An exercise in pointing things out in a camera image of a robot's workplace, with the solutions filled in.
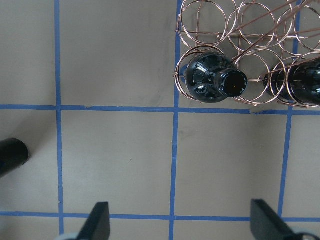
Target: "gray surface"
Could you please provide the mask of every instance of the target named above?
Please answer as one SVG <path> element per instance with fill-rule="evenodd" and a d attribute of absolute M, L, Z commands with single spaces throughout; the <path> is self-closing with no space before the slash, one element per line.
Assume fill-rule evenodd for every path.
<path fill-rule="evenodd" d="M 0 240 L 51 240 L 62 228 L 56 111 L 7 104 L 56 104 L 54 1 L 1 3 L 0 139 L 21 139 L 32 156 L 0 179 L 0 215 L 20 215 L 0 216 Z M 228 1 L 217 3 L 232 12 Z M 170 0 L 61 0 L 62 104 L 172 108 L 176 7 Z M 209 17 L 204 26 L 216 27 L 209 21 L 215 14 Z M 229 44 L 220 47 L 229 58 L 237 54 Z M 254 60 L 243 68 L 248 75 L 263 72 Z M 232 99 L 210 105 L 182 96 L 179 106 L 287 109 Z M 111 239 L 167 240 L 174 113 L 121 109 L 62 111 L 64 231 L 78 232 L 85 222 L 73 214 L 89 214 L 97 201 L 109 201 L 110 213 L 122 215 L 116 217 L 166 216 L 113 218 Z M 320 217 L 318 118 L 292 117 L 283 217 Z M 178 120 L 176 216 L 248 217 L 251 198 L 264 198 L 278 211 L 287 115 L 179 113 Z M 50 214 L 25 216 L 41 213 Z M 319 219 L 287 220 L 320 235 Z M 174 221 L 174 240 L 235 238 L 252 239 L 247 221 Z"/>

